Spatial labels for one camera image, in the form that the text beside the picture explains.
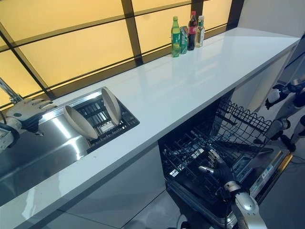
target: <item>dish rack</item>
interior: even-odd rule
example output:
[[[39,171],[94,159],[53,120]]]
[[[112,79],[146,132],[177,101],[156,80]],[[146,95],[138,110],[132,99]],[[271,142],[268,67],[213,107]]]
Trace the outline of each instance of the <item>dish rack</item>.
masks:
[[[252,171],[249,163],[269,141],[264,134],[271,123],[222,99],[214,117],[191,126],[175,140],[164,141],[160,146],[167,186],[195,210],[208,215],[210,220],[217,218],[218,224],[223,225],[227,192],[216,178],[198,167],[214,167],[208,153],[213,149],[242,183]]]
[[[102,95],[73,107],[92,125],[98,134],[97,139],[88,140],[91,146],[87,150],[88,153],[110,142],[140,123],[119,100],[118,103],[122,112],[122,119],[118,125],[115,125],[111,121]]]

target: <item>open dishwasher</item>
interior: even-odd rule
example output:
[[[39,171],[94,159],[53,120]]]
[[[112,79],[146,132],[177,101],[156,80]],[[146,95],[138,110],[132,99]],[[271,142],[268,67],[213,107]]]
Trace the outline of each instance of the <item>open dishwasher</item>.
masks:
[[[234,178],[259,203],[280,176],[289,152],[266,146],[271,121],[219,99],[159,140],[166,185],[215,227],[233,228],[237,219],[219,180],[198,167],[214,168],[214,149]]]

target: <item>robot finger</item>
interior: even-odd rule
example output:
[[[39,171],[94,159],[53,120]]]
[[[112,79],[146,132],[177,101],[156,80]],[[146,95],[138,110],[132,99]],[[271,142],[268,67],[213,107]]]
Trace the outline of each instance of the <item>robot finger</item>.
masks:
[[[50,110],[52,110],[52,109],[54,109],[54,108],[56,108],[57,107],[57,105],[54,105],[54,104],[47,104],[46,106],[44,106],[42,109],[41,109],[41,111],[43,112],[43,113],[47,113],[48,111],[50,111]]]
[[[22,102],[24,104],[29,104],[30,102],[32,102],[33,100],[35,100],[34,98],[27,98],[27,99],[24,99]]]
[[[50,101],[50,100],[47,100],[47,101],[41,101],[40,103],[38,103],[38,106],[39,106],[39,109],[42,109],[44,108],[45,106],[49,105],[49,104],[52,104],[53,102]]]
[[[41,103],[43,101],[44,101],[44,99],[33,99],[30,102],[31,102],[32,105],[37,105],[37,104],[39,104],[39,103]]]

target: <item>white countertop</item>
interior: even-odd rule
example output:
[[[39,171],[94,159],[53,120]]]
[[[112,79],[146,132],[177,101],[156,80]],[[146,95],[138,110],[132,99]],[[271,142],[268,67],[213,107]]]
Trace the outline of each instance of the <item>white countertop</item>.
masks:
[[[236,28],[179,58],[170,55],[55,100],[62,104],[107,86],[140,124],[0,207],[14,228],[66,203],[207,105],[289,51],[298,38]]]

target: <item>green can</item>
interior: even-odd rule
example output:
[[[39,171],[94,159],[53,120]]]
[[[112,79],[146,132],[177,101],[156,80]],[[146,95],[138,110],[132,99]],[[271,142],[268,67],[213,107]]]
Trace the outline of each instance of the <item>green can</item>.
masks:
[[[185,54],[187,51],[187,26],[180,27],[180,54]]]

